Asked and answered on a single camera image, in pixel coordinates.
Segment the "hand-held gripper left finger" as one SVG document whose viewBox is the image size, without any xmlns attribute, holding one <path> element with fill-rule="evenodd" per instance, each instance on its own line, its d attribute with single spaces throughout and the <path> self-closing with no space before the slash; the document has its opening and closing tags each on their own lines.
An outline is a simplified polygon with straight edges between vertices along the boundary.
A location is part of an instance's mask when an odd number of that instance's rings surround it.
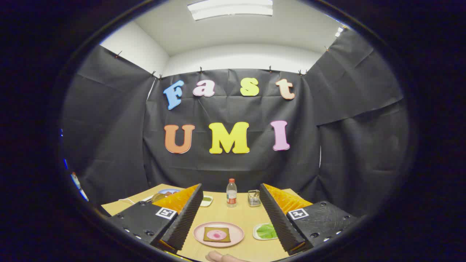
<svg viewBox="0 0 466 262">
<path fill-rule="evenodd" d="M 160 249 L 181 250 L 203 199 L 202 184 L 149 203 L 140 201 L 109 222 L 138 241 Z"/>
</svg>

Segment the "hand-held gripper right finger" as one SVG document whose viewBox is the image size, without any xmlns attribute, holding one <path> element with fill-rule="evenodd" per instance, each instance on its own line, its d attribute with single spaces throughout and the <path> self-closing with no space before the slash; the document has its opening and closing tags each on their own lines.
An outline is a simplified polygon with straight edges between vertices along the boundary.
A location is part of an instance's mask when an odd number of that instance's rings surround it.
<svg viewBox="0 0 466 262">
<path fill-rule="evenodd" d="M 359 220 L 328 201 L 311 203 L 265 183 L 259 191 L 262 205 L 289 255 L 333 240 Z"/>
</svg>

